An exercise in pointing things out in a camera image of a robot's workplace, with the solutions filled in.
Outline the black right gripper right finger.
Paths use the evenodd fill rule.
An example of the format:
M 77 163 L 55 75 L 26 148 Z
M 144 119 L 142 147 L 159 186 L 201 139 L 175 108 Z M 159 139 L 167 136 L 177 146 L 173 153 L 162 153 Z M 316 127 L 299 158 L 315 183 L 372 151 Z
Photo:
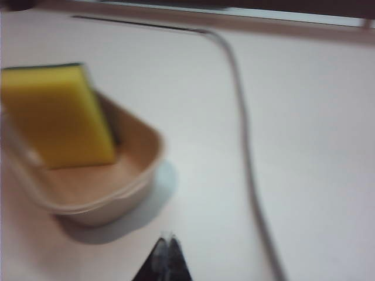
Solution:
M 169 242 L 169 280 L 192 280 L 182 248 L 176 237 L 172 237 Z

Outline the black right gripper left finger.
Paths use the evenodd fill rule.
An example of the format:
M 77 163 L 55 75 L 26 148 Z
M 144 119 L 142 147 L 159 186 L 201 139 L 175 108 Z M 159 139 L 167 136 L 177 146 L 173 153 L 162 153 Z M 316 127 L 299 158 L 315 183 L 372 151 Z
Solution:
M 168 243 L 165 238 L 159 238 L 132 280 L 163 280 L 167 268 L 167 255 Z

